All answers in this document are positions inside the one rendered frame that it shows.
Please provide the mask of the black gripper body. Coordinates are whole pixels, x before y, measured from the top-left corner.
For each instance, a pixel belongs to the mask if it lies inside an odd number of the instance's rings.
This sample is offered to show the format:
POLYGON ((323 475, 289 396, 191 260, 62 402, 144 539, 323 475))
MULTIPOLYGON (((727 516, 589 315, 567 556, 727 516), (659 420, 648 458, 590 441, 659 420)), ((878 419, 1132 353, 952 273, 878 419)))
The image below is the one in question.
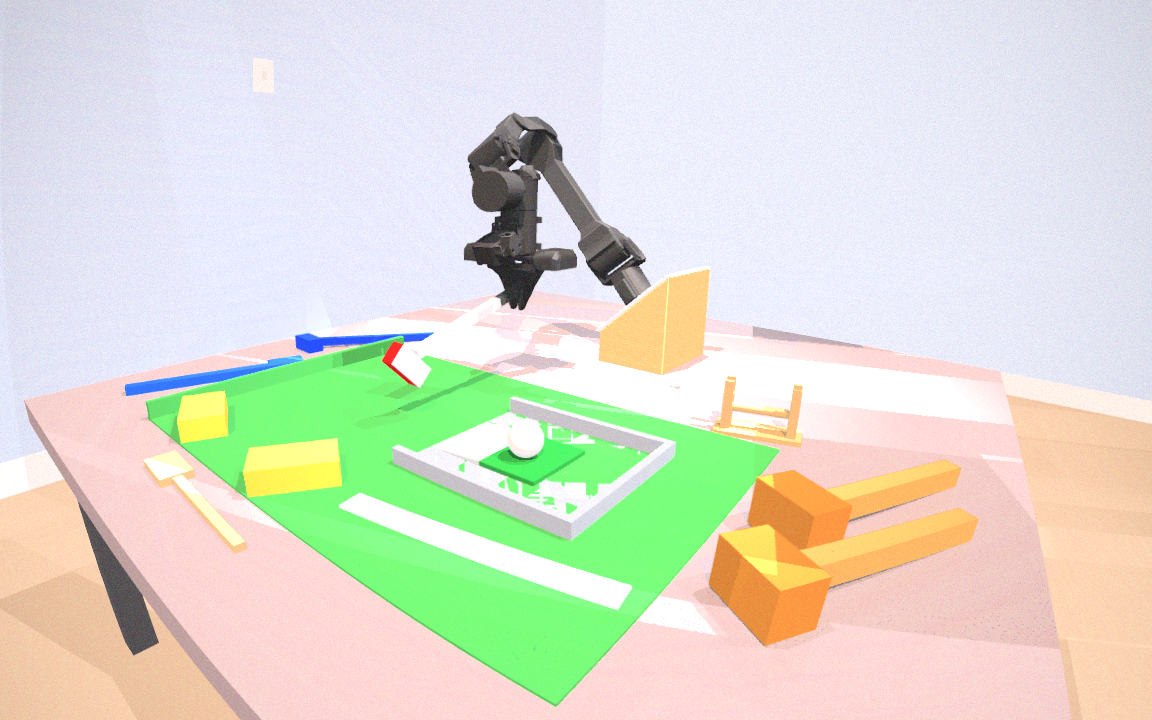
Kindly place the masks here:
MULTIPOLYGON (((543 270, 543 272, 563 272, 563 270, 575 270, 577 268, 577 256, 573 252, 573 249, 541 249, 541 243, 536 242, 538 240, 538 223, 543 223, 543 217, 538 217, 538 210, 529 211, 517 211, 508 210, 500 211, 500 217, 495 217, 495 222, 499 222, 500 229, 509 229, 509 222, 517 222, 520 232, 524 234, 524 241, 526 247, 526 253, 516 255, 515 258, 509 258, 503 265, 521 263, 521 268, 524 270, 543 270)), ((477 263, 473 249, 473 242, 468 242, 465 247, 465 262, 477 263)))

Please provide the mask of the white ball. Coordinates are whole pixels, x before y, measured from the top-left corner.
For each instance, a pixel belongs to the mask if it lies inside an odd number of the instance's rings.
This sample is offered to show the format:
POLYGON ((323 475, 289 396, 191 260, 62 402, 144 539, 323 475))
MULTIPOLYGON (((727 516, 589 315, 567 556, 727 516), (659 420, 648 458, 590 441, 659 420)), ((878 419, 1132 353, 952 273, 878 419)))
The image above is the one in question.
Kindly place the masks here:
POLYGON ((544 445, 541 429, 532 420, 518 420, 515 427, 509 429, 508 445, 518 457, 532 457, 544 445))

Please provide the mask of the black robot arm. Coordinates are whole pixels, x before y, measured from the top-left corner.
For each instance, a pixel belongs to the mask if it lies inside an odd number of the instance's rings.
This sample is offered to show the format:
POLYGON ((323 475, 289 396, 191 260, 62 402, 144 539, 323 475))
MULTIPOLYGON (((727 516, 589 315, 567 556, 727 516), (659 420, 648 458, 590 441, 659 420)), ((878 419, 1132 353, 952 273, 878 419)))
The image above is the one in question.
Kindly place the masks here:
MULTIPOLYGON (((508 114, 494 132, 468 154, 467 161, 470 162, 471 194, 477 209, 538 210, 538 181, 544 176, 579 229, 579 250, 596 278, 604 286, 614 285, 626 306, 652 287, 639 266, 646 263, 645 255, 626 234, 596 214, 593 204, 564 167, 556 129, 541 118, 508 114), (529 132, 520 137, 524 129, 529 132), (516 161, 526 165, 509 170, 516 161), (626 264, 620 266, 622 263, 626 264)), ((493 222, 492 232, 473 242, 472 249, 477 265, 500 266, 516 255, 526 253, 524 234, 517 222, 509 222, 509 229, 500 229, 499 222, 493 222)))

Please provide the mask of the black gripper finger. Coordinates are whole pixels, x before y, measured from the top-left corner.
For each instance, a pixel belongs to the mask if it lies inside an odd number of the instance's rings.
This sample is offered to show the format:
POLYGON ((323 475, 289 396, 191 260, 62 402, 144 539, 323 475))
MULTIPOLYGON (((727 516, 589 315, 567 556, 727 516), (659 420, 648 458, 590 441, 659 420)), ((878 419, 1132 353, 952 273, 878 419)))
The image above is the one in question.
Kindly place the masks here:
POLYGON ((535 285, 538 283, 543 270, 524 270, 515 268, 513 270, 517 278, 517 304, 518 310, 524 310, 526 302, 529 302, 532 290, 535 290, 535 285))
MULTIPOLYGON (((505 290, 509 290, 509 287, 517 283, 517 278, 515 275, 515 272, 513 272, 513 270, 521 268, 521 263, 506 266, 492 266, 492 265, 486 265, 486 266, 488 266, 490 270, 493 270, 493 272, 495 272, 497 275, 499 275, 500 282, 502 282, 505 290)), ((515 297, 515 300, 509 301, 508 304, 509 306, 511 306, 511 309, 515 309, 515 306, 517 306, 517 297, 515 297)))

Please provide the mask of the green flat mat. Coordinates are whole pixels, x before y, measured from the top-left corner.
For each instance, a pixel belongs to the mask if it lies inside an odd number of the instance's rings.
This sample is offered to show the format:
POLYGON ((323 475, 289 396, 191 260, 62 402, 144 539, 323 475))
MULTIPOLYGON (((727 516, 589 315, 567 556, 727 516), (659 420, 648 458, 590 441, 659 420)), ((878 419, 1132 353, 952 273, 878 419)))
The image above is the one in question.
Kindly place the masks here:
POLYGON ((556 707, 780 452, 429 355, 420 359, 429 378, 412 386, 381 363, 384 355, 227 397, 228 435, 180 444, 179 411, 147 420, 369 591, 556 707), (675 458, 573 541, 393 462, 396 445, 419 454, 484 420, 497 424, 509 397, 672 439, 675 458), (338 439, 342 486, 247 497, 251 447, 314 439, 338 439), (339 509, 358 493, 632 591, 614 611, 513 577, 339 509))

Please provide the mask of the white flat strip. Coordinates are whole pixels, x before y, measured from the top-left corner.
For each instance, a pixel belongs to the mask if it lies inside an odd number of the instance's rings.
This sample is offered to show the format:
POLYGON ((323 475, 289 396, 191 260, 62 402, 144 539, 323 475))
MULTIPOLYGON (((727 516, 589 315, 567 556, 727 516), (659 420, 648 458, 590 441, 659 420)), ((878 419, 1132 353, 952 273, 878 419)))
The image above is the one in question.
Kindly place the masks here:
POLYGON ((467 530, 445 525, 440 521, 422 518, 414 511, 397 509, 396 506, 362 493, 340 503, 339 509, 355 511, 361 518, 376 521, 379 525, 397 530, 399 533, 410 536, 417 541, 433 544, 438 548, 482 562, 488 568, 506 571, 513 577, 529 579, 544 588, 556 589, 590 602, 602 602, 608 609, 620 609, 628 593, 632 591, 632 585, 598 577, 593 573, 581 571, 561 562, 540 559, 531 553, 508 547, 506 544, 488 541, 480 536, 468 533, 467 530))

